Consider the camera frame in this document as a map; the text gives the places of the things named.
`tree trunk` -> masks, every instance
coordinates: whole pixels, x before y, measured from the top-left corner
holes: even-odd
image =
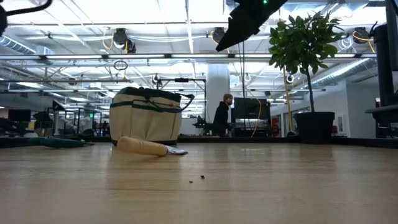
[[[313,107],[313,94],[312,94],[312,86],[311,86],[311,78],[310,72],[308,71],[308,66],[305,67],[306,75],[307,75],[307,85],[310,90],[310,103],[311,103],[311,112],[315,112],[315,108]]]

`man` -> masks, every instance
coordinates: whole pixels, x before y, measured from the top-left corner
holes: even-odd
[[[232,105],[233,96],[231,94],[225,94],[223,101],[217,107],[216,114],[213,120],[213,132],[217,136],[225,136],[225,130],[230,131],[232,127],[228,124],[228,110],[229,106]]]

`dark jacket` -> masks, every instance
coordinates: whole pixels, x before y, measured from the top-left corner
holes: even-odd
[[[216,128],[217,133],[224,133],[225,129],[231,130],[231,126],[228,124],[228,105],[221,101],[217,107],[216,114],[214,116],[213,124]]]

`wooden handle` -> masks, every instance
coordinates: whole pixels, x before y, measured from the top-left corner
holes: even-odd
[[[119,139],[118,150],[148,156],[165,156],[168,152],[165,145],[130,137]]]

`bag handle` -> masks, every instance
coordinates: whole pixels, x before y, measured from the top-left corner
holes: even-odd
[[[169,109],[169,108],[161,108],[159,107],[155,102],[150,100],[149,96],[145,96],[145,99],[147,100],[148,103],[152,104],[155,106],[157,109],[159,109],[161,112],[168,112],[168,113],[181,113],[183,110],[187,109],[187,107],[192,103],[193,99],[195,96],[193,94],[185,95],[185,94],[180,94],[182,96],[185,96],[190,99],[190,101],[185,105],[183,108],[180,109]]]

